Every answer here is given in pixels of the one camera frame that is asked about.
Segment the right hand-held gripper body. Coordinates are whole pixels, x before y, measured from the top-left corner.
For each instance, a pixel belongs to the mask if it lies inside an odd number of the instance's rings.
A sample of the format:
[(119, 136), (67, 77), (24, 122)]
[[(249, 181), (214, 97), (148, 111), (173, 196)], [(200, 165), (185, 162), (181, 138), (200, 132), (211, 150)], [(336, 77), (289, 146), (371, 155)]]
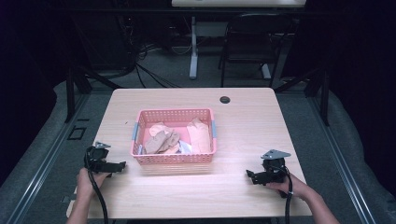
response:
[(262, 155), (262, 167), (264, 168), (264, 184), (276, 182), (282, 183), (287, 174), (285, 159), (290, 153), (270, 149)]

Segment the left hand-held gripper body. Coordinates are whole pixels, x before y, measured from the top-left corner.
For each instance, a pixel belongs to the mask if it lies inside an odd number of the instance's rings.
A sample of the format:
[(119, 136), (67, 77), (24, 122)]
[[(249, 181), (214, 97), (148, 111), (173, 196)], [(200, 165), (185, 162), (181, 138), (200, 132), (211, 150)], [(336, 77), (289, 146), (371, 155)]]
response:
[(109, 145), (96, 142), (86, 149), (84, 156), (84, 167), (94, 173), (110, 173), (106, 162)]

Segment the person's right hand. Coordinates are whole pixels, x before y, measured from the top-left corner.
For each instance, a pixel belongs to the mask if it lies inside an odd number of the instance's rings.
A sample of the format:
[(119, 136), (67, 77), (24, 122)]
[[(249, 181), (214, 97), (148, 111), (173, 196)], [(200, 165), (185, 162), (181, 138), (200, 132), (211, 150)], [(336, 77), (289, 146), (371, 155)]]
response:
[(294, 196), (303, 199), (309, 192), (309, 187), (294, 175), (286, 177), (283, 183), (270, 182), (265, 185), (268, 189), (280, 190), (284, 193), (292, 192)]

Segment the person's left hand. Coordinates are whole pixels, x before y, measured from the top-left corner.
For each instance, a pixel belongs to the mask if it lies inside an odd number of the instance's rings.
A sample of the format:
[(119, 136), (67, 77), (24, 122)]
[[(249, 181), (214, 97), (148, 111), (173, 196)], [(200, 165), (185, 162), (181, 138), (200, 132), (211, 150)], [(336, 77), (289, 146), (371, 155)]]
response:
[[(102, 186), (105, 179), (109, 176), (109, 173), (99, 173), (93, 175), (98, 188)], [(86, 168), (81, 168), (78, 173), (78, 185), (77, 185), (77, 200), (88, 201), (94, 194), (92, 182), (89, 178), (89, 172)]]

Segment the tan sock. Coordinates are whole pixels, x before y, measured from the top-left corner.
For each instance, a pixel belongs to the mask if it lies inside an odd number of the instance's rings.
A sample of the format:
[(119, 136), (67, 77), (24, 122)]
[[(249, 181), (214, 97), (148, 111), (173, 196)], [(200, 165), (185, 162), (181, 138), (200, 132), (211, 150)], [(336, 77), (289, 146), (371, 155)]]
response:
[(179, 134), (160, 131), (151, 136), (145, 143), (147, 154), (175, 154), (179, 149)]

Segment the light pink cloth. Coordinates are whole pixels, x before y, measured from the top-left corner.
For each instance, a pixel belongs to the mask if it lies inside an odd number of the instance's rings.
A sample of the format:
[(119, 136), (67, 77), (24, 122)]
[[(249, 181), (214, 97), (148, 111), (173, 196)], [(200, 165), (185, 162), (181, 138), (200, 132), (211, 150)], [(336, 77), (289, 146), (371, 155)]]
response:
[(166, 126), (163, 122), (158, 122), (153, 124), (150, 128), (149, 128), (149, 134), (154, 137), (157, 135), (168, 135), (169, 133), (171, 133), (173, 130)]

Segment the pink plastic basket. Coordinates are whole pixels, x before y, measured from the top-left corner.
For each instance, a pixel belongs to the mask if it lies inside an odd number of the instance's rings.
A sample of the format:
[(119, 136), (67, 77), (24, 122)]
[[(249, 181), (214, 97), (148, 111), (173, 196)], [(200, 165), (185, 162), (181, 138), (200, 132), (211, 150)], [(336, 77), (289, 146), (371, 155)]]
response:
[[(149, 128), (158, 122), (163, 122), (170, 127), (173, 132), (179, 134), (181, 141), (191, 145), (187, 125), (195, 118), (205, 123), (210, 135), (210, 153), (201, 154), (147, 154), (145, 143), (149, 140)], [(147, 109), (141, 110), (134, 125), (132, 135), (131, 155), (137, 159), (141, 165), (161, 164), (161, 163), (190, 163), (190, 162), (211, 162), (213, 155), (217, 151), (216, 123), (213, 112), (210, 108), (173, 108), (173, 109)]]

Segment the black metal stand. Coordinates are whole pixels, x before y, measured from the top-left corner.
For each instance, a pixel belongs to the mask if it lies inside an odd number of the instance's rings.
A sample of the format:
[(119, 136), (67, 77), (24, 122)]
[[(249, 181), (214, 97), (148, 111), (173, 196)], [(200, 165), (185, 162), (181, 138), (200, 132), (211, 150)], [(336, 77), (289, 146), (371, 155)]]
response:
[(108, 80), (91, 69), (84, 66), (73, 66), (69, 69), (66, 76), (66, 102), (67, 115), (65, 123), (69, 122), (76, 113), (75, 88), (82, 94), (90, 94), (92, 86), (88, 78), (93, 78), (112, 90), (120, 89), (120, 85)]
[(317, 93), (320, 92), (319, 116), (324, 124), (329, 126), (328, 106), (330, 95), (330, 77), (326, 70), (315, 68), (306, 74), (295, 77), (286, 84), (275, 88), (275, 92), (280, 93), (286, 91), (304, 80), (308, 81), (308, 84), (304, 89), (304, 95), (306, 97), (315, 97)]

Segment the peach folded cloth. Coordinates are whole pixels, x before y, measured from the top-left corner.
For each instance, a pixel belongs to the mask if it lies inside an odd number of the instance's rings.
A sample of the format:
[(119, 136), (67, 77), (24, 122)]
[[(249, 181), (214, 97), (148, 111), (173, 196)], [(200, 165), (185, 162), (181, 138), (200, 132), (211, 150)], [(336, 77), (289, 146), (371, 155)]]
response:
[(209, 129), (205, 123), (195, 118), (187, 125), (187, 130), (194, 153), (201, 154), (211, 152)]

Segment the white cloth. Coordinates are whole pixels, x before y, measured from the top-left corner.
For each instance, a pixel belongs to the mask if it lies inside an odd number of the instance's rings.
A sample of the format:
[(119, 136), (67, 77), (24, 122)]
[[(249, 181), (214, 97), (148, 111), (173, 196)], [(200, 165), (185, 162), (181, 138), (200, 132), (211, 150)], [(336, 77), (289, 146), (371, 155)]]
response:
[(192, 146), (184, 141), (179, 140), (179, 148), (178, 148), (178, 152), (181, 154), (192, 154), (193, 150), (192, 150)]

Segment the black chair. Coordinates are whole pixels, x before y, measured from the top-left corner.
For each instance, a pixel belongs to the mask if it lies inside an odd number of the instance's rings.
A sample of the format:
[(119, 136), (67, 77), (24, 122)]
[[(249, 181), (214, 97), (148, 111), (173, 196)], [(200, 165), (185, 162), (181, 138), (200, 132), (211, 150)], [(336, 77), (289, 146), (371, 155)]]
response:
[(230, 19), (218, 64), (220, 86), (224, 86), (226, 63), (255, 63), (260, 65), (260, 70), (271, 64), (269, 86), (272, 86), (284, 38), (292, 26), (292, 18), (285, 14), (243, 13)]

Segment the white background desk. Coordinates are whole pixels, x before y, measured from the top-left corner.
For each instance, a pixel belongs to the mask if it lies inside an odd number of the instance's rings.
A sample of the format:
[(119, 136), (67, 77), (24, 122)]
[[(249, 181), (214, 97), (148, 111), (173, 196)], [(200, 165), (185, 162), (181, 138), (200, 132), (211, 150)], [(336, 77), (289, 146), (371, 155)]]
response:
[[(177, 9), (301, 9), (306, 0), (172, 0), (171, 3)], [(190, 79), (196, 79), (198, 73), (197, 38), (222, 36), (225, 28), (225, 21), (202, 21), (191, 16)]]

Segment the black floor socket frame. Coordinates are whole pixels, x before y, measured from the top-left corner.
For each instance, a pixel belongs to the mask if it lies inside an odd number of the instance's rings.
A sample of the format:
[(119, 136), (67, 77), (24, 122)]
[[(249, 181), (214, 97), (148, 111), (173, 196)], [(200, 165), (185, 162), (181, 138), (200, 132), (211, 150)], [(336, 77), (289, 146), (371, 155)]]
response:
[(68, 140), (81, 140), (86, 132), (86, 127), (74, 126), (67, 136)]

